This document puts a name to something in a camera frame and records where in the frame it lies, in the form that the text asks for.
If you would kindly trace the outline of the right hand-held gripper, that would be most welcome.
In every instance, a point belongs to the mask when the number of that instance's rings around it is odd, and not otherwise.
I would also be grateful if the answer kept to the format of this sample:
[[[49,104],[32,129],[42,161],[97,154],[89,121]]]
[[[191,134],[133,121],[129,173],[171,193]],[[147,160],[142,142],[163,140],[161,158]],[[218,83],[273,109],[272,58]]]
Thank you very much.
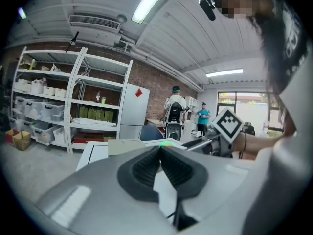
[[[208,126],[205,135],[182,146],[189,151],[218,157],[232,157],[233,142],[244,123],[228,107],[224,108]]]

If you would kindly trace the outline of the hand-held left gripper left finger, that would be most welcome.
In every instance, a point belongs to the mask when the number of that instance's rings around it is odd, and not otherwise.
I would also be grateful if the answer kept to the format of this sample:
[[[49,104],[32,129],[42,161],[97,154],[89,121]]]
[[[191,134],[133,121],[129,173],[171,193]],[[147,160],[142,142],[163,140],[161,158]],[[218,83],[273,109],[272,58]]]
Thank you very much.
[[[48,190],[37,207],[75,235],[174,235],[159,208],[158,146],[88,164]]]

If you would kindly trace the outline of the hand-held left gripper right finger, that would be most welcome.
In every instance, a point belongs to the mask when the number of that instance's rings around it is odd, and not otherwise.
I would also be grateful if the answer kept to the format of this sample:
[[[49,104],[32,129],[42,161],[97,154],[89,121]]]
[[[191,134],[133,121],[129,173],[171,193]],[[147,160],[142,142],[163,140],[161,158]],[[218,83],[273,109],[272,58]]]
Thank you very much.
[[[162,169],[176,191],[173,221],[163,221],[162,235],[241,235],[247,208],[236,204],[237,190],[252,168],[249,161],[160,148]]]

